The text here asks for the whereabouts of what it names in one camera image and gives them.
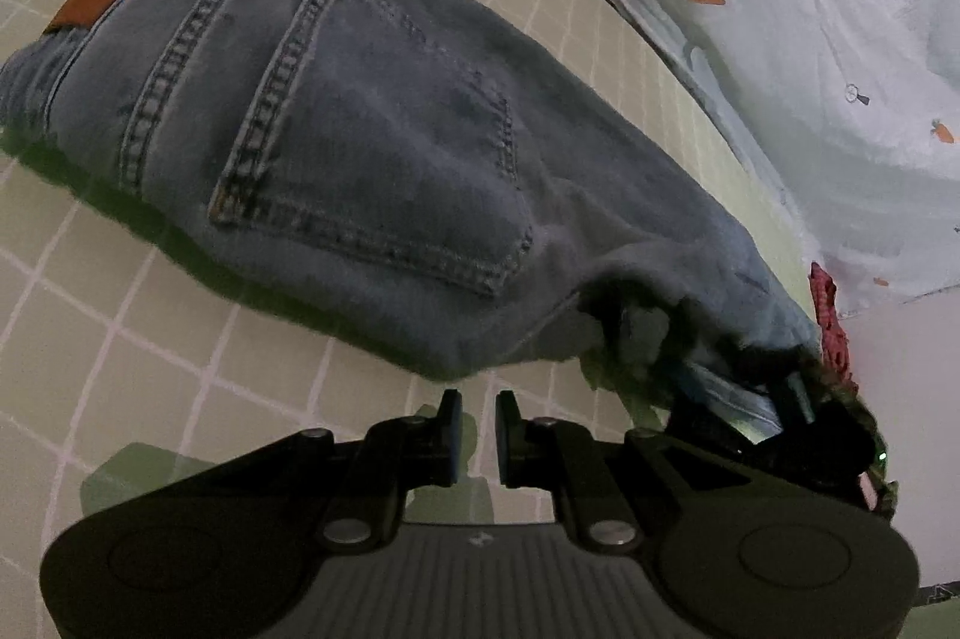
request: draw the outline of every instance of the jeans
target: jeans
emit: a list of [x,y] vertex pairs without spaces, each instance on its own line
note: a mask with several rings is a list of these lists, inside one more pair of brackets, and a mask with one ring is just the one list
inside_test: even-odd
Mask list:
[[816,348],[736,219],[473,0],[117,0],[13,55],[0,122],[427,374],[582,353],[594,289]]

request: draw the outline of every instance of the blue denim fabric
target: blue denim fabric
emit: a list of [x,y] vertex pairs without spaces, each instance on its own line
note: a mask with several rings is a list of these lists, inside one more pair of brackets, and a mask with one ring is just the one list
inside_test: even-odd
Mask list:
[[743,227],[473,0],[118,0],[7,62],[0,121],[427,373],[581,353],[596,284],[816,349]]

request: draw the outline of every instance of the red fabric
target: red fabric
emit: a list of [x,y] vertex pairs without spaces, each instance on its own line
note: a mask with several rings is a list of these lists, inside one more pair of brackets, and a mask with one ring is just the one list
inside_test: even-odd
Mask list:
[[856,392],[859,386],[853,381],[853,372],[850,370],[847,334],[837,319],[837,286],[829,273],[816,262],[810,267],[810,293],[813,295],[813,308],[816,310],[817,324],[822,334],[824,365],[836,372],[842,385]]

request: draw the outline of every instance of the ribbed gray panel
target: ribbed gray panel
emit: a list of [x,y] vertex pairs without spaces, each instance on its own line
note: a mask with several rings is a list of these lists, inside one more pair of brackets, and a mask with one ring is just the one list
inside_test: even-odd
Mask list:
[[573,546],[558,524],[418,526],[339,557],[262,639],[706,639],[640,566]]

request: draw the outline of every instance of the jeans pocket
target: jeans pocket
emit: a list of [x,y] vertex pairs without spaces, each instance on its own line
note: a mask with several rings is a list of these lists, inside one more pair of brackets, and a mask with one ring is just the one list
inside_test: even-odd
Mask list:
[[530,249],[510,104],[389,0],[304,0],[210,199],[288,236],[496,295]]

